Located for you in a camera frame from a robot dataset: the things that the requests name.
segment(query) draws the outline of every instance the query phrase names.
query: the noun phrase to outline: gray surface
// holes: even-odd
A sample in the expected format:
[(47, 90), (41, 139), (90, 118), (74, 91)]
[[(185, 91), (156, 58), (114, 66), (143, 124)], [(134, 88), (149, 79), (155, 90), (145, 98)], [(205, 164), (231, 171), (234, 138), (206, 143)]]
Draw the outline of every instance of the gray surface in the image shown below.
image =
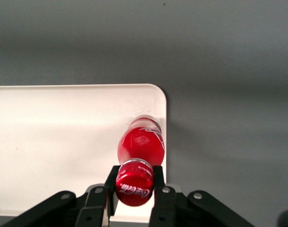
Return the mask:
[(166, 93), (169, 183), (276, 225), (288, 209), (288, 0), (0, 1), (0, 85), (109, 83)]

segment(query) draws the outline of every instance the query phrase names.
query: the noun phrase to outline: white plastic tray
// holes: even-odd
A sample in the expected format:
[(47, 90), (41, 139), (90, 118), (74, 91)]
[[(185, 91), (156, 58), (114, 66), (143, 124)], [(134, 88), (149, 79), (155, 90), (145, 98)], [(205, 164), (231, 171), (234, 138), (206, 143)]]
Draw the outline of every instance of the white plastic tray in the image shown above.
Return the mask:
[[(157, 118), (166, 144), (166, 98), (155, 85), (0, 87), (0, 216), (104, 183), (119, 139), (141, 114)], [(166, 174), (166, 157), (162, 166)], [(147, 223), (152, 206), (119, 203), (112, 220)]]

